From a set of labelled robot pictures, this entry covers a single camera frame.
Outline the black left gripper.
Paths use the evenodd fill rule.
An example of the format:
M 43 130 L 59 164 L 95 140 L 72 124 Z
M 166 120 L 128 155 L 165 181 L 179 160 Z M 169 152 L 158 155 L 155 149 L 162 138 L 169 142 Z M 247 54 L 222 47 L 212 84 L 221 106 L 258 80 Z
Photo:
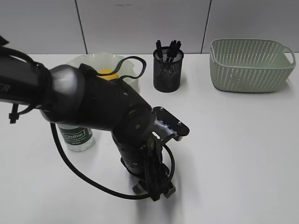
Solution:
M 168 168 L 161 160 L 154 160 L 153 158 L 145 158 L 143 162 L 139 163 L 127 163 L 127 161 L 121 158 L 122 165 L 127 169 L 127 171 L 143 180 L 147 183 L 168 183 L 172 182 L 174 176 L 174 157 L 170 156 L 171 167 Z M 123 195 L 122 198 L 150 198 L 148 194 L 136 195 Z

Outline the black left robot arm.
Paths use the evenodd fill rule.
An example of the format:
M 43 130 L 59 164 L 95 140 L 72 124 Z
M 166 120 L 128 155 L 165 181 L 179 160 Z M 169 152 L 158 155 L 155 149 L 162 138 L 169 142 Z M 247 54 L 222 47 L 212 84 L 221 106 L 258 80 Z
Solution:
M 12 104 L 14 124 L 34 109 L 50 122 L 54 142 L 65 164 L 88 184 L 113 196 L 156 201 L 175 192 L 171 180 L 175 167 L 162 159 L 165 137 L 153 135 L 156 113 L 123 78 L 107 81 L 86 64 L 67 64 L 47 69 L 42 63 L 14 49 L 0 48 L 0 99 Z M 67 158 L 56 125 L 70 125 L 110 131 L 127 171 L 140 178 L 134 195 L 110 190 L 81 173 Z

